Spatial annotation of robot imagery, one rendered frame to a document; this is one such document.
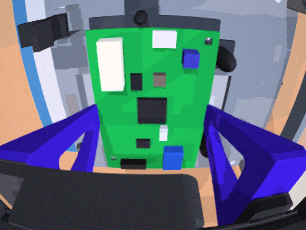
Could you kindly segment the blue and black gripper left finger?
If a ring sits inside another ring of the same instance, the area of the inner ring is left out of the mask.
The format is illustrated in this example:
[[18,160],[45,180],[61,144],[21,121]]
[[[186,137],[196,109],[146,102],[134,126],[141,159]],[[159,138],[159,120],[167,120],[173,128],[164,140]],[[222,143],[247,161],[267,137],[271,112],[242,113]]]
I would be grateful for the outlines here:
[[93,104],[63,120],[1,145],[0,159],[60,169],[60,156],[86,131],[70,170],[93,172],[99,130],[98,108]]

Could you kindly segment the green circuit board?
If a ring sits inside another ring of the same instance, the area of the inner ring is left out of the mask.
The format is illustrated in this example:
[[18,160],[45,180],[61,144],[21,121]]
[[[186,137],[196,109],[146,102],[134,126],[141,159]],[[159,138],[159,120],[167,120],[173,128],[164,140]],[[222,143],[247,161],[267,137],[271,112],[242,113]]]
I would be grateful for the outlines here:
[[85,34],[108,167],[194,168],[220,32],[131,27]]

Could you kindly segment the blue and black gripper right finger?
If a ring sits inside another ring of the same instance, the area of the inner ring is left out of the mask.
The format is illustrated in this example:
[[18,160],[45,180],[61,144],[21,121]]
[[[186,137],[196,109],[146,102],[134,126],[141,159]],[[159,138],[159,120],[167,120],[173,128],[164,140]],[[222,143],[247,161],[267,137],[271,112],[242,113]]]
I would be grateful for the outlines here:
[[[304,146],[210,104],[203,126],[218,226],[233,224],[255,199],[289,193],[306,170]],[[244,157],[239,179],[218,132]]]

